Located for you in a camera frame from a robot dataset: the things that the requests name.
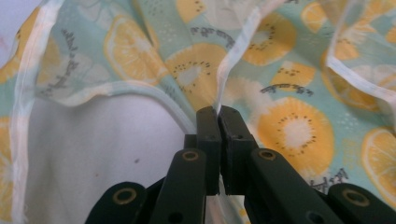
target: white surface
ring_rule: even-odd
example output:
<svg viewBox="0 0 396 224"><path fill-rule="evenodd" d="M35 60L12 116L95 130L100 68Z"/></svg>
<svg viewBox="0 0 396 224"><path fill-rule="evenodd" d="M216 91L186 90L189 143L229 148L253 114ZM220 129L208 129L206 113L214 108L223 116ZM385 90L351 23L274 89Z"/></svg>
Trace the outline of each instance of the white surface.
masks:
<svg viewBox="0 0 396 224"><path fill-rule="evenodd" d="M12 56L15 34L29 17L40 0L0 1L0 68Z"/></svg>
<svg viewBox="0 0 396 224"><path fill-rule="evenodd" d="M164 177L184 141L160 104L137 95L78 107L37 99L30 122L28 223L83 223L114 184Z"/></svg>

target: yellow fruit slice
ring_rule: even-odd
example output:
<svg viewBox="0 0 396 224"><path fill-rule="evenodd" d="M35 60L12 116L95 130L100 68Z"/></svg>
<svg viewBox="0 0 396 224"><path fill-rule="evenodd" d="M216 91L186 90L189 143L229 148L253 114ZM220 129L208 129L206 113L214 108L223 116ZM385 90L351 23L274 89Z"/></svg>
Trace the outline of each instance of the yellow fruit slice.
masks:
<svg viewBox="0 0 396 224"><path fill-rule="evenodd" d="M378 86L388 89L390 91L396 91L396 74L384 78L378 83Z"/></svg>
<svg viewBox="0 0 396 224"><path fill-rule="evenodd" d="M360 109L378 111L379 108L373 96L356 89L345 79L334 73L332 69L325 69L321 76L327 90L338 101Z"/></svg>
<svg viewBox="0 0 396 224"><path fill-rule="evenodd" d="M50 36L36 83L48 83L54 77L54 75L57 74L56 70L59 69L60 63L61 53L59 52L58 44L56 43L55 39Z"/></svg>
<svg viewBox="0 0 396 224"><path fill-rule="evenodd" d="M7 117L0 118L0 219L11 222L12 163Z"/></svg>
<svg viewBox="0 0 396 224"><path fill-rule="evenodd" d="M361 160L367 175L385 200L396 207L396 138L381 127L368 132L363 140Z"/></svg>
<svg viewBox="0 0 396 224"><path fill-rule="evenodd" d="M205 3L202 0L177 0L176 6L178 14L186 23L206 10Z"/></svg>
<svg viewBox="0 0 396 224"><path fill-rule="evenodd" d="M322 8L326 8L326 16L335 25L342 17L347 1L345 0L319 0Z"/></svg>
<svg viewBox="0 0 396 224"><path fill-rule="evenodd" d="M319 2L312 2L303 9L301 19L304 25L315 34L326 22L327 15Z"/></svg>
<svg viewBox="0 0 396 224"><path fill-rule="evenodd" d="M334 56L339 60L351 60L360 56L355 44L347 37L337 40Z"/></svg>
<svg viewBox="0 0 396 224"><path fill-rule="evenodd" d="M282 88L282 91L295 91L291 85L305 87L314 79L315 68L306 66L301 63L283 62L277 70L276 75L271 80L271 85L290 84L288 88Z"/></svg>
<svg viewBox="0 0 396 224"><path fill-rule="evenodd" d="M38 11L39 8L36 8L18 31L16 36L16 42L19 42L17 51L15 55L0 68L0 84L6 82L18 73L22 55L30 33L32 33L33 26L35 25L35 18L37 17Z"/></svg>
<svg viewBox="0 0 396 224"><path fill-rule="evenodd" d="M118 16L111 24L104 51L113 69L125 80L155 85L167 74L155 48L136 22L127 16Z"/></svg>
<svg viewBox="0 0 396 224"><path fill-rule="evenodd" d="M260 23L243 59L254 65L273 63L291 51L296 36L291 22L273 12Z"/></svg>
<svg viewBox="0 0 396 224"><path fill-rule="evenodd" d="M392 27L385 36L389 43L396 43L396 26Z"/></svg>
<svg viewBox="0 0 396 224"><path fill-rule="evenodd" d="M371 0L365 5L359 20L349 27L344 27L335 46L335 57L339 60L352 60L360 56L356 46L362 44L368 33L376 30L371 22L390 11L395 4L389 0Z"/></svg>
<svg viewBox="0 0 396 224"><path fill-rule="evenodd" d="M286 97L262 114L258 134L262 143L281 153L303 177L322 174L332 162L334 139L326 116L303 101Z"/></svg>
<svg viewBox="0 0 396 224"><path fill-rule="evenodd" d="M217 91L217 71L226 51L213 44L195 44L171 57L165 64L195 110L213 105Z"/></svg>

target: white fabric edge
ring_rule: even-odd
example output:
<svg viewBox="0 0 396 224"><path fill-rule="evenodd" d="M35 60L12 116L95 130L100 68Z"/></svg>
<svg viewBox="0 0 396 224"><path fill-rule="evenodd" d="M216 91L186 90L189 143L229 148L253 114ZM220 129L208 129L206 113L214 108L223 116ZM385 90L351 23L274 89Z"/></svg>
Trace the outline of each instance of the white fabric edge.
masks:
<svg viewBox="0 0 396 224"><path fill-rule="evenodd" d="M250 43L250 39L253 37L262 19L285 2L286 0L266 0L260 6L254 7L250 16L247 18L241 34L236 38L235 44L219 65L217 73L218 93L214 105L217 113L220 112L222 95L231 69L233 69L244 55Z"/></svg>
<svg viewBox="0 0 396 224"><path fill-rule="evenodd" d="M98 95L120 95L120 94L142 94L159 101L159 103L170 112L171 116L177 121L180 128L186 133L196 133L196 125L191 121L180 106L172 100L165 92L157 87L151 86L146 82L137 80L117 81L106 83L100 86L85 88L75 94L62 99L62 105L75 106L81 105Z"/></svg>
<svg viewBox="0 0 396 224"><path fill-rule="evenodd" d="M24 223L24 197L28 173L27 138L30 112L35 97L35 77L50 28L64 0L49 0L39 5L34 28L26 43L15 84L15 102L10 122L10 148L13 170L12 223Z"/></svg>
<svg viewBox="0 0 396 224"><path fill-rule="evenodd" d="M349 0L346 4L343 14L341 15L339 21L336 24L335 32L332 36L332 41L330 42L329 51L326 55L326 66L330 67L335 73L337 73L350 85L357 88L358 90L387 102L392 112L391 117L393 122L393 130L396 131L396 93L394 91L387 90L367 81L363 77L359 76L356 72L346 67L340 60L338 60L334 56L336 41L341 33L341 28L347 18L347 13L356 4L358 4L357 0Z"/></svg>

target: metal grommet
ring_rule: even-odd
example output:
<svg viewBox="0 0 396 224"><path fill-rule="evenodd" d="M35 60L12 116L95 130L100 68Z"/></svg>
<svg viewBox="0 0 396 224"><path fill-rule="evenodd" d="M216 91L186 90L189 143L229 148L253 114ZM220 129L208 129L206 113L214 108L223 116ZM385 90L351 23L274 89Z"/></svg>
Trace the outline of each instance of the metal grommet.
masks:
<svg viewBox="0 0 396 224"><path fill-rule="evenodd" d="M357 192L354 189L344 189L343 196L350 203L353 203L360 207L366 207L370 204L370 200L366 196Z"/></svg>
<svg viewBox="0 0 396 224"><path fill-rule="evenodd" d="M198 153L194 151L187 151L183 153L183 159L185 161L196 161L198 160L198 158L199 158Z"/></svg>
<svg viewBox="0 0 396 224"><path fill-rule="evenodd" d="M132 202L137 196L136 190L131 188L119 189L113 195L113 202L116 204L127 204Z"/></svg>
<svg viewBox="0 0 396 224"><path fill-rule="evenodd" d="M259 156L265 160L273 161L276 158L276 154L272 151L261 150Z"/></svg>

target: fabric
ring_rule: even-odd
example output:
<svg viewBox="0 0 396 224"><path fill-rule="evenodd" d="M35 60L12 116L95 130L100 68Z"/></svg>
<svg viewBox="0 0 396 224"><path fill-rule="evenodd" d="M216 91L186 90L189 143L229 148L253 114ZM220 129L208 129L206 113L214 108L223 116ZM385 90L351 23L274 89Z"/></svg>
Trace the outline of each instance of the fabric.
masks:
<svg viewBox="0 0 396 224"><path fill-rule="evenodd" d="M392 0L43 1L0 70L0 219L24 221L35 99L124 93L161 102L184 133L196 110L232 106L312 188L353 183L396 208L395 21ZM231 207L216 220L248 221L239 198L213 204Z"/></svg>

